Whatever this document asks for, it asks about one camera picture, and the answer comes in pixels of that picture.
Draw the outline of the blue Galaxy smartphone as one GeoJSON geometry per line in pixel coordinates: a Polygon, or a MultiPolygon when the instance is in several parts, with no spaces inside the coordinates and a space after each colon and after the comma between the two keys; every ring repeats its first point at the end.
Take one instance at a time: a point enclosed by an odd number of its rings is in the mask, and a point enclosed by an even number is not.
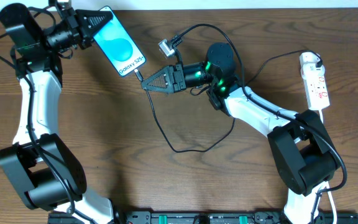
{"type": "Polygon", "coordinates": [[[99,30],[94,40],[117,73],[124,77],[141,67],[146,62],[146,58],[113,10],[105,6],[100,11],[110,12],[112,19],[99,30]]]}

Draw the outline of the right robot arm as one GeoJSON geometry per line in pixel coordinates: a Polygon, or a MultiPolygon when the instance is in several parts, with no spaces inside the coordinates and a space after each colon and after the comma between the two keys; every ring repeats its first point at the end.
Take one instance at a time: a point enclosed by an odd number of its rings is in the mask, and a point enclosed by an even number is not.
{"type": "Polygon", "coordinates": [[[211,45],[204,62],[184,65],[181,59],[142,81],[142,88],[176,93],[207,85],[209,101],[234,120],[241,120],[263,134],[269,143],[277,172],[288,187],[283,215],[289,223],[315,223],[323,193],[343,187],[329,187],[344,161],[333,146],[319,115],[281,108],[242,85],[235,74],[234,47],[211,45]]]}

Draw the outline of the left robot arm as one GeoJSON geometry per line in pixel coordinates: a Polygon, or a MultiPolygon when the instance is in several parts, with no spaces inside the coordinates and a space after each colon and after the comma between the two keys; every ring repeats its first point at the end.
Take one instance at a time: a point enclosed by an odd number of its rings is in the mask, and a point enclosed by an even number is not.
{"type": "Polygon", "coordinates": [[[48,211],[60,223],[113,223],[110,199],[88,187],[82,165],[58,133],[62,59],[90,47],[112,13],[76,10],[63,1],[49,6],[60,21],[46,29],[35,19],[48,14],[46,8],[12,3],[0,12],[14,43],[10,55],[22,90],[19,127],[12,145],[0,150],[0,166],[27,208],[48,211]]]}

